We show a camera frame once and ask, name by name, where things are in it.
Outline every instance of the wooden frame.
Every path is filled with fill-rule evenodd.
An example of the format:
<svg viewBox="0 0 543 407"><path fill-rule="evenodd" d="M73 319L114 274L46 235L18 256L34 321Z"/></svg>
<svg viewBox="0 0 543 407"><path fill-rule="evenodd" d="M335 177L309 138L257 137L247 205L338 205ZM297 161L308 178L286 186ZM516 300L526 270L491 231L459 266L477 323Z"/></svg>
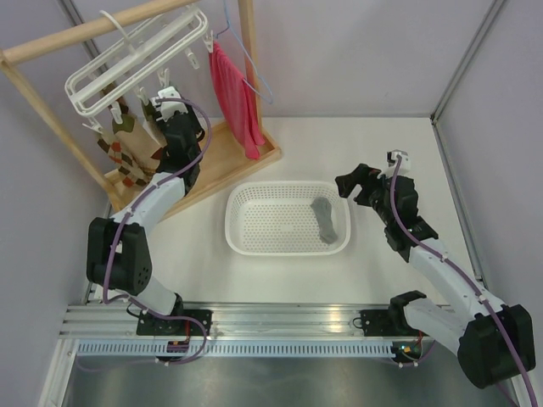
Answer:
<svg viewBox="0 0 543 407"><path fill-rule="evenodd" d="M121 25L131 25L195 2L196 0L153 0L113 15ZM256 62L253 0L238 0L238 8L244 46L251 58ZM100 171L77 145L75 138L64 126L62 120L49 108L32 84L16 67L17 64L36 59L42 55L90 40L95 36L101 36L114 30L116 28L113 23L102 17L16 47L0 50L0 70L14 84L49 128L74 154L90 176L106 191L113 208L120 210L131 202L134 196L137 195L137 191L127 189L120 182L117 170L113 170L108 174L103 174ZM247 58L245 59L245 71L247 80L255 89L259 89L258 79L256 78L253 66ZM200 176L196 185L165 217L171 216L187 206L197 203L212 193L239 181L245 176L281 158L281 149L262 127L260 97L254 93L254 98L259 127L266 139L266 144L260 147L260 159L251 160L245 158L242 147L235 141L226 122L214 125L212 127L212 143L202 160Z"/></svg>

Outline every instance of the gray floor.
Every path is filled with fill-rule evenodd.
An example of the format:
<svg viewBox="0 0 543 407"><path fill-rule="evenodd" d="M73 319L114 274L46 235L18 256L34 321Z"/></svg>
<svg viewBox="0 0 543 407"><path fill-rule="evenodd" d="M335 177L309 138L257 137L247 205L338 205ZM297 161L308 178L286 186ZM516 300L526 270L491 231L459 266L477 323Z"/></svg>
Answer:
<svg viewBox="0 0 543 407"><path fill-rule="evenodd" d="M119 358L83 358L85 366ZM416 369L361 359L207 358L190 365L133 365L101 373L75 370L64 407L507 406L478 390L452 354L437 348Z"/></svg>

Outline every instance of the white plastic basket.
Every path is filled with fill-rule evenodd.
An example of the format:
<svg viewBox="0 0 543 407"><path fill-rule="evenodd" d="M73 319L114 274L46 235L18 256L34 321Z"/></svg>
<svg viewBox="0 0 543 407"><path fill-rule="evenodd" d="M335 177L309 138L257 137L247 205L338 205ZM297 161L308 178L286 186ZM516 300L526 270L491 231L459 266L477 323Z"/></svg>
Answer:
<svg viewBox="0 0 543 407"><path fill-rule="evenodd" d="M319 237L310 206L318 197L332 204L333 229L338 235L335 243L323 243ZM335 254L350 239L349 205L329 182L248 182L230 194L225 233L230 247L246 255Z"/></svg>

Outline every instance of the wooden rod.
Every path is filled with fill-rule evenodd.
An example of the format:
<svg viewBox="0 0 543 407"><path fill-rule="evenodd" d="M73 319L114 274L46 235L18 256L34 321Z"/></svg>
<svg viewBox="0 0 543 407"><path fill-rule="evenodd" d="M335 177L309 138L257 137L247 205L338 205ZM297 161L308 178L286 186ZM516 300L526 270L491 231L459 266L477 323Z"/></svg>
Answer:
<svg viewBox="0 0 543 407"><path fill-rule="evenodd" d="M244 41L244 47L251 59L253 59L255 65L258 66L258 59L256 58L255 11L253 8L253 0L238 0L238 8L241 37ZM260 92L258 77L247 56L245 56L245 75L251 86ZM254 92L251 92L251 95L255 104L258 127L260 128L260 131L262 131L262 106L260 103L260 96Z"/></svg>
<svg viewBox="0 0 543 407"><path fill-rule="evenodd" d="M77 145L76 140L68 129L64 127L60 118L49 108L47 103L38 94L32 84L25 76L13 66L0 50L0 70L14 84L21 95L26 99L30 106L40 115L49 128L59 137L66 147L76 156L83 168L88 171L91 177L108 193L112 199L122 201L117 189L109 182L98 167L83 153Z"/></svg>
<svg viewBox="0 0 543 407"><path fill-rule="evenodd" d="M120 25L125 26L194 2L196 0L153 0L136 7L127 8L124 11L113 14L113 16L119 21ZM116 29L113 23L107 18L101 17L88 23L76 25L67 30L5 49L3 55L11 64L20 64L114 30Z"/></svg>

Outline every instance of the red towel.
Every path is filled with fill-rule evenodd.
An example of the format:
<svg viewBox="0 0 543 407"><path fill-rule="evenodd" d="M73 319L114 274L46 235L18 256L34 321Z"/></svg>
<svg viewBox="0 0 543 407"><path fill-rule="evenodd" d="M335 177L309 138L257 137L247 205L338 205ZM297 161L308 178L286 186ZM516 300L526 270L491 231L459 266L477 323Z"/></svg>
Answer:
<svg viewBox="0 0 543 407"><path fill-rule="evenodd" d="M263 145L265 140L256 120L256 109L250 94L252 89L245 83L244 74L217 42L213 42L210 69L215 94L225 120L236 140L244 147L245 156L248 159L258 159L260 153L256 146Z"/></svg>

